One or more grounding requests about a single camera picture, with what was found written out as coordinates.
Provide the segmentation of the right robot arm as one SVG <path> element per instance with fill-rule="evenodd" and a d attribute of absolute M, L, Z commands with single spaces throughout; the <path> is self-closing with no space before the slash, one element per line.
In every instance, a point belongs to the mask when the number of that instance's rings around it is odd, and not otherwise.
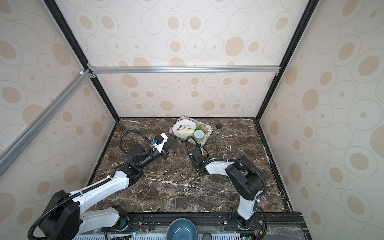
<path fill-rule="evenodd" d="M 210 158 L 208 151 L 197 140 L 188 136 L 186 148 L 192 165 L 199 175 L 228 177 L 240 195 L 236 222 L 240 229 L 247 230 L 258 209 L 260 199 L 267 193 L 264 174 L 246 156 L 232 159 Z"/>

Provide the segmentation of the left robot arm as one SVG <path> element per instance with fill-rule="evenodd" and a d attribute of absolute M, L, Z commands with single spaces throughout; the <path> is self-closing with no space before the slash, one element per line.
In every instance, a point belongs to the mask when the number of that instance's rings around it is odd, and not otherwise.
<path fill-rule="evenodd" d="M 145 150 L 141 144 L 135 144 L 129 150 L 123 147 L 123 138 L 137 134 L 149 143 Z M 110 195 L 124 190 L 135 184 L 143 175 L 144 167 L 159 157 L 166 160 L 176 139 L 169 139 L 165 133 L 149 139 L 136 130 L 125 131 L 119 138 L 119 149 L 126 161 L 114 168 L 112 176 L 77 191 L 55 193 L 43 214 L 30 227 L 27 238 L 36 240 L 34 235 L 39 228 L 44 240 L 71 240 L 84 232 L 99 228 L 116 227 L 127 214 L 119 207 L 109 207 L 100 211 L 90 211 L 90 208 Z"/>

